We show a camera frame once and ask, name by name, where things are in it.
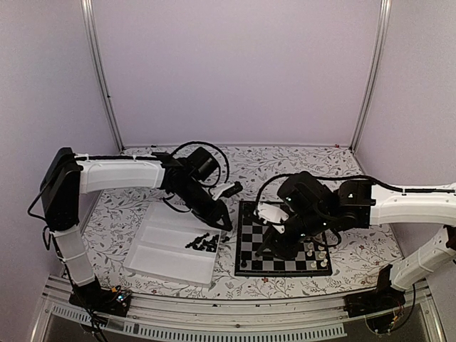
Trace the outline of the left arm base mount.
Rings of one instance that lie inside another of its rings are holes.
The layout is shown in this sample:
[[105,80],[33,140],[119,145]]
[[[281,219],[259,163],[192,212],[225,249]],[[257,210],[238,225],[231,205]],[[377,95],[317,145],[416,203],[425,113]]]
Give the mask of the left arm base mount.
[[104,289],[92,283],[76,286],[69,298],[69,303],[83,309],[113,316],[126,317],[130,308],[132,291],[116,286]]

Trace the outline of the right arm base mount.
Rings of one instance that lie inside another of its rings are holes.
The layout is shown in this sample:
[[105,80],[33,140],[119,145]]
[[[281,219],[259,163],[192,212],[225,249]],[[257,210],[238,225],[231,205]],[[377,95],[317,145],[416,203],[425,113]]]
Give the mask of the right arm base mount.
[[349,318],[366,318],[367,327],[376,334],[390,333],[403,312],[405,295],[395,289],[370,290],[343,297],[343,310]]

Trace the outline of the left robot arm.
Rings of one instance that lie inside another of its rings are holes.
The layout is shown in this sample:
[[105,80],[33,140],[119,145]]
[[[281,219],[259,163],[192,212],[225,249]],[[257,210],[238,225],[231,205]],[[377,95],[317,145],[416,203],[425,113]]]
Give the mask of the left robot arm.
[[90,309],[106,302],[82,240],[79,197],[101,190],[147,187],[177,195],[201,222],[226,232],[232,230],[226,204],[211,195],[204,181],[219,167],[203,147],[187,157],[155,152],[151,156],[76,154],[62,147],[41,183],[37,199],[58,258]]

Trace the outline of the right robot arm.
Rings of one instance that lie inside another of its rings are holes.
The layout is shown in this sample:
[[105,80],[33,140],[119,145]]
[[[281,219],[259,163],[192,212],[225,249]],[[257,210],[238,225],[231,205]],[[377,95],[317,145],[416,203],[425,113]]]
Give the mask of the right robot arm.
[[382,311],[416,281],[455,258],[455,184],[388,185],[369,176],[342,177],[332,190],[324,178],[287,175],[277,195],[287,211],[256,201],[254,215],[275,228],[273,250],[283,256],[297,242],[331,231],[383,225],[415,232],[413,252],[382,267],[368,304]]

